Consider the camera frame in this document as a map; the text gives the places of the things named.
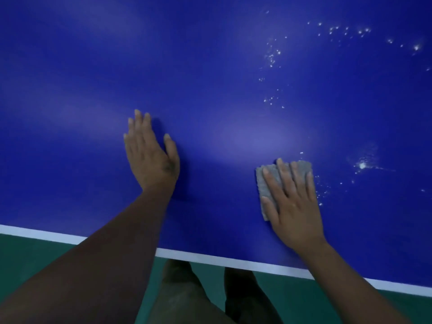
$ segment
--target forearm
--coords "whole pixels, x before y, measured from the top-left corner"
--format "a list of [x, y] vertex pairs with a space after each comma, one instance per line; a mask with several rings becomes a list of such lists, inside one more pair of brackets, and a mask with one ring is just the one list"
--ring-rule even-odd
[[344, 323], [409, 323], [329, 244], [300, 256]]
[[124, 212], [25, 282], [0, 306], [0, 319], [133, 323], [171, 194], [172, 187], [148, 188]]

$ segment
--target cleaning cloth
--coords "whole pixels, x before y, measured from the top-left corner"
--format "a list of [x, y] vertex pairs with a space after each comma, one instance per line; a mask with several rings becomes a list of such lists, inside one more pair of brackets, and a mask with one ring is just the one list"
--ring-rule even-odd
[[[306, 179], [306, 174], [311, 171], [312, 164], [310, 162], [305, 162], [303, 160], [300, 160], [297, 163], [299, 164], [299, 167], [298, 167], [299, 174], [302, 175]], [[292, 174], [293, 171], [291, 169], [291, 166], [289, 165], [289, 163], [285, 163], [285, 165], [289, 168], [291, 177], [293, 177], [293, 174]], [[264, 177], [263, 177], [264, 167], [266, 167], [269, 170], [269, 172], [276, 179], [279, 186], [282, 187], [282, 181], [280, 179], [280, 175], [279, 175], [279, 171], [277, 169], [277, 166], [275, 164], [262, 165], [261, 167], [258, 167], [257, 169], [255, 169], [256, 181], [257, 181], [256, 184], [258, 185], [258, 192], [260, 193], [260, 198], [262, 196], [266, 196], [267, 198], [269, 198], [273, 202], [276, 209], [279, 211], [278, 206], [277, 206], [276, 202], [274, 201], [274, 199], [270, 193], [270, 190], [266, 184], [266, 181], [264, 180]], [[264, 207], [263, 207], [262, 203], [261, 203], [261, 213], [264, 217], [264, 220], [268, 221], [269, 219], [267, 218], [267, 215], [264, 212]]]

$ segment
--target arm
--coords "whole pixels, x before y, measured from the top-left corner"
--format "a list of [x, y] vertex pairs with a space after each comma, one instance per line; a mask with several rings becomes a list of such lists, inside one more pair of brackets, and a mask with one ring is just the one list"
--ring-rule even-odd
[[150, 115], [139, 111], [124, 135], [143, 192], [122, 213], [19, 287], [0, 305], [2, 323], [133, 323], [147, 287], [165, 209], [180, 163]]
[[299, 254], [324, 290], [344, 323], [410, 323], [364, 278], [354, 271], [327, 243], [312, 173], [306, 181], [291, 163], [293, 178], [281, 159], [277, 161], [283, 189], [264, 170], [264, 178], [274, 196], [263, 197], [267, 216], [279, 238]]

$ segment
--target bare hand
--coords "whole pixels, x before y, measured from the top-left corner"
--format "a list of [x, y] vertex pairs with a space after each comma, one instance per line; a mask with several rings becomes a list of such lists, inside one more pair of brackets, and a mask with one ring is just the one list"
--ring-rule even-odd
[[266, 168], [263, 170], [264, 179], [277, 202], [279, 213], [270, 199], [262, 197], [261, 201], [274, 232], [285, 245], [302, 256], [302, 253], [313, 251], [315, 247], [325, 244], [326, 239], [313, 175], [309, 172], [305, 181], [298, 173], [298, 164], [292, 162], [290, 165], [294, 178], [291, 178], [282, 159], [277, 160], [283, 189]]
[[150, 114], [135, 110], [135, 120], [128, 119], [129, 132], [124, 134], [127, 160], [135, 178], [144, 190], [153, 185], [176, 185], [180, 174], [180, 159], [176, 143], [164, 136], [166, 153], [161, 149], [152, 129]]

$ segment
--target pants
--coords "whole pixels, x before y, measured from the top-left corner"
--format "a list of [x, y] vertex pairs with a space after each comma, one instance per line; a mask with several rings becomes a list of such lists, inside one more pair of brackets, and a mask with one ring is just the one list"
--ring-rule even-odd
[[210, 302], [188, 262], [170, 259], [147, 323], [282, 323], [251, 271], [225, 268], [224, 286], [225, 313]]

